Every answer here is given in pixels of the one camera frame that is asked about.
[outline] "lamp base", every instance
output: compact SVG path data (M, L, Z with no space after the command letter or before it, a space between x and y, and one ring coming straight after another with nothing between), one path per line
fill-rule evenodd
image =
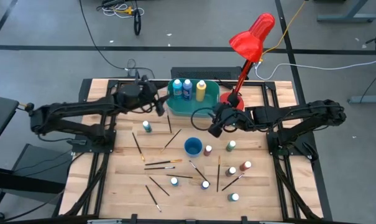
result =
M227 103L228 102L228 97L231 93L223 93L220 97L219 97L219 100L221 103ZM239 104L236 106L236 109L238 110L243 110L244 109L244 102L243 102L243 99L240 97L240 96L237 96L237 98L239 99Z

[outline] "yellow paint bottle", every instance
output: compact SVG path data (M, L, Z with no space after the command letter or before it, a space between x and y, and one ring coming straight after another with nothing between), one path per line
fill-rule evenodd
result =
M202 102L204 100L204 95L206 94L206 83L204 80L200 80L196 85L196 100Z

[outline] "white cable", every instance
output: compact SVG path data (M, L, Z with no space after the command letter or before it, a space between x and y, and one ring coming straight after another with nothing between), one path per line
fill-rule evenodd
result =
M273 75L275 74L277 68L281 65L291 65L291 66L297 66L297 67L302 67L302 68L315 68L315 69L320 69L320 70L340 70L340 69L344 69L344 68L352 68L352 67L356 67L356 66L362 66L362 65L371 65L373 63L376 63L376 60L373 61L373 62L367 62L367 63L359 63L359 64L355 64L355 65L348 65L348 66L345 66L345 67L339 67L339 68L320 68L320 67L314 67L314 66L307 66L307 65L295 65L295 64L291 64L291 63L280 63L276 66L276 68L273 70L272 74L268 77L268 78L262 78L258 75L257 73L257 69L258 67L260 66L260 62L258 63L258 65L255 65L254 66L254 70L255 70L255 75L261 79L261 80L270 80Z
M128 9L128 5L127 4L120 4L120 5L116 5L115 7L109 7L109 8L105 8L103 7L102 8L102 11L103 11L103 14L105 16L117 16L117 17L120 17L122 19L125 19L125 18L131 18L133 16L120 16L118 12L116 11L121 11L121 10L126 10ZM142 8L138 8L138 10L141 10L142 13L140 13L141 16L143 16L145 14L145 10L142 9Z

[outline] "red lamp shade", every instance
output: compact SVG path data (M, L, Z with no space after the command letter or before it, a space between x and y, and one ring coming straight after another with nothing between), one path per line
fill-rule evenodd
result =
M229 41L232 48L250 62L261 59L265 38L275 25L275 18L269 14L261 14L249 30L236 34Z

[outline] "red desk lamp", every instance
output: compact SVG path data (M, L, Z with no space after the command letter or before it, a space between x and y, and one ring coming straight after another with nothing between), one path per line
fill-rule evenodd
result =
M236 34L229 41L232 48L246 61L243 66L242 73L237 81L236 88L232 93L224 93L221 95L221 102L230 102L230 104L239 110L243 110L244 102L241 97L238 96L238 92L243 85L244 80L247 77L252 65L257 63L262 56L263 42L268 36L269 32L275 25L275 18L269 14L261 14L249 30Z

